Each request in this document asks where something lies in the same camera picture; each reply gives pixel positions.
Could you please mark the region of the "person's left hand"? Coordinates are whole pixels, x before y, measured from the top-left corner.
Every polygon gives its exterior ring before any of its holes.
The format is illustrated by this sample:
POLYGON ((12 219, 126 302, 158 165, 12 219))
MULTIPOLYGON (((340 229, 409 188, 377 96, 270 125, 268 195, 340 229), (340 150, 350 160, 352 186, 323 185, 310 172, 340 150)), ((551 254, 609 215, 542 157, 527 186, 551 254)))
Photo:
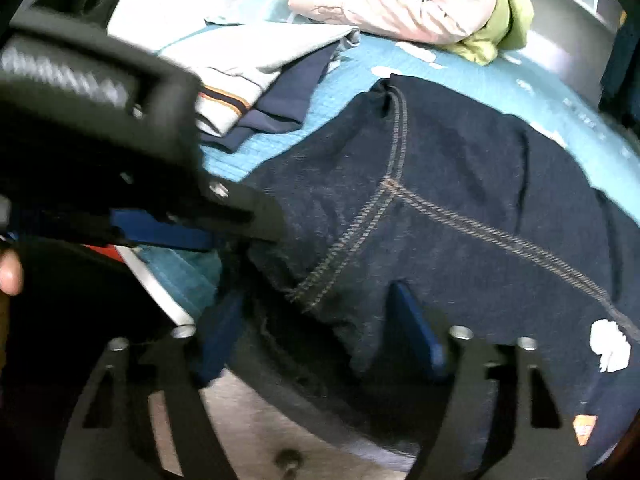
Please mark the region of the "person's left hand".
POLYGON ((23 287, 24 271, 20 257, 13 249, 3 249, 0 256, 0 288, 8 296, 17 295, 23 287))

